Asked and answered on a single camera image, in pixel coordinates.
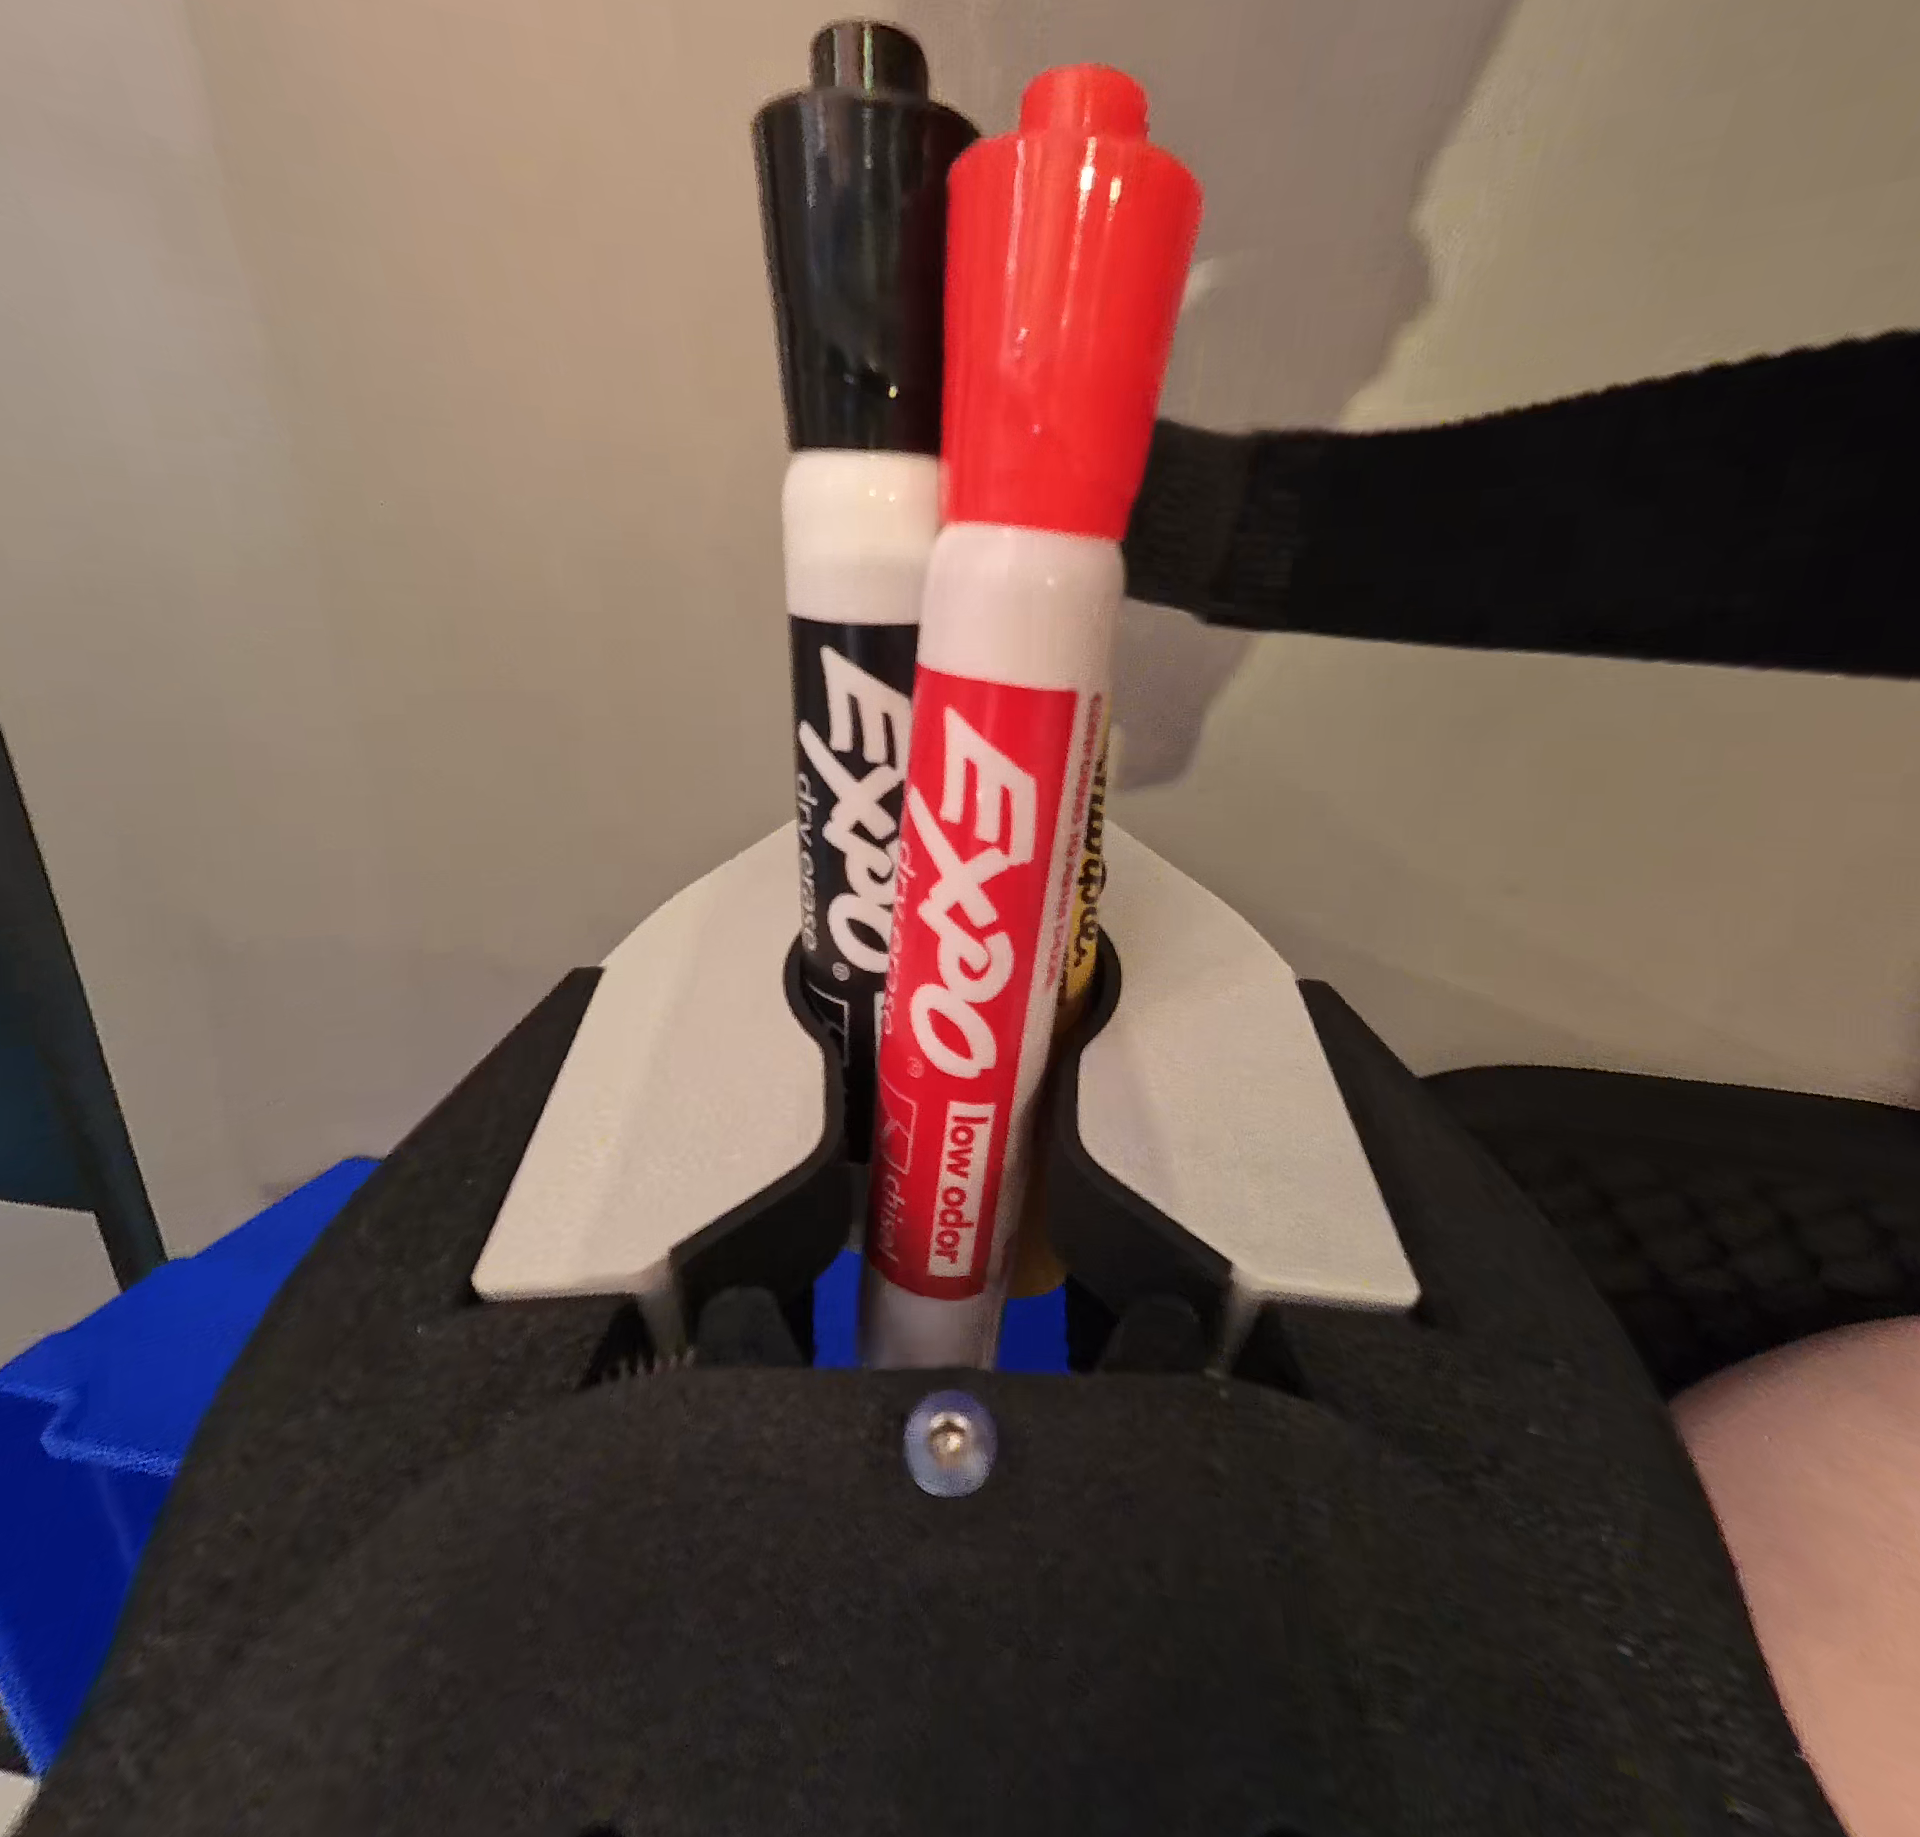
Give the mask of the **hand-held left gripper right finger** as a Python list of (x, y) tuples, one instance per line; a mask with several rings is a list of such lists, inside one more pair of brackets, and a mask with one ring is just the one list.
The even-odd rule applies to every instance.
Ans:
[(1043, 1117), (1049, 1238), (1118, 1322), (1172, 1298), (1226, 1365), (1271, 1306), (1411, 1317), (1421, 1284), (1279, 951), (1101, 831), (1087, 1008)]

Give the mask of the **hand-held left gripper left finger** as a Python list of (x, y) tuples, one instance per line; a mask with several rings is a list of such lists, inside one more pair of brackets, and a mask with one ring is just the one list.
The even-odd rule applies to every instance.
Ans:
[(810, 1302), (849, 1247), (837, 1035), (800, 980), (790, 823), (679, 890), (591, 980), (471, 1289), (637, 1303), (657, 1357), (710, 1303)]

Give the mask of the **yellow marker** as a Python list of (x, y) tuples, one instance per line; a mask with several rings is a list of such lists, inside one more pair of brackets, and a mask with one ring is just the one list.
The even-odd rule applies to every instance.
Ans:
[(1111, 743), (1113, 720), (1106, 719), (1101, 723), (1098, 761), (1090, 779), (1080, 859), (1075, 863), (1070, 890), (1070, 938), (1056, 996), (1049, 1069), (1042, 1085), (1030, 1176), (1026, 1183), (1017, 1237), (1013, 1246), (1013, 1260), (1007, 1284), (1009, 1298), (1042, 1297), (1055, 1291), (1065, 1279), (1065, 1266), (1055, 1253), (1049, 1237), (1049, 1126), (1052, 1119), (1052, 1105), (1058, 1102), (1058, 1078), (1062, 1071), (1065, 1047), (1070, 1035), (1079, 1028), (1087, 1014), (1098, 968), (1099, 904), (1109, 881), (1103, 831)]

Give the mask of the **red dry erase marker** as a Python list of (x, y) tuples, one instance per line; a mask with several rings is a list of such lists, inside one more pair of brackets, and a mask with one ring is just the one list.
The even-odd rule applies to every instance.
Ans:
[(1029, 82), (947, 185), (926, 574), (858, 1351), (993, 1361), (1106, 734), (1120, 540), (1202, 189), (1106, 65)]

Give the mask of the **black dry erase marker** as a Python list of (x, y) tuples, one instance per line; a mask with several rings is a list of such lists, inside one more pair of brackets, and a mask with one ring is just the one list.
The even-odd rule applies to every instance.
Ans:
[(753, 122), (789, 464), (781, 554), (800, 977), (872, 1148), (922, 603), (941, 529), (947, 176), (977, 131), (919, 41), (833, 21)]

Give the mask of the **person's left forearm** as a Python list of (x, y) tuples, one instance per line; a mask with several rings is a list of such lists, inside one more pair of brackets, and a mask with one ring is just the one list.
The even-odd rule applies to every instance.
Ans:
[(1683, 1392), (1799, 1745), (1859, 1835), (1919, 1831), (1919, 1321), (1832, 1329)]

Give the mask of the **blue plastic bin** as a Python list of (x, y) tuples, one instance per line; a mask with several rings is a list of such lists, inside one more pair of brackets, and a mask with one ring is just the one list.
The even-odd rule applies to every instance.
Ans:
[(270, 1302), (379, 1161), (349, 1157), (4, 1364), (3, 1705), (42, 1774), (98, 1679), (197, 1427)]

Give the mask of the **dark chair frame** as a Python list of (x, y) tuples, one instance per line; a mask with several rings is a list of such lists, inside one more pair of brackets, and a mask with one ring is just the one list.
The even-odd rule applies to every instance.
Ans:
[(3, 1199), (96, 1227), (122, 1291), (167, 1260), (8, 750), (3, 755)]

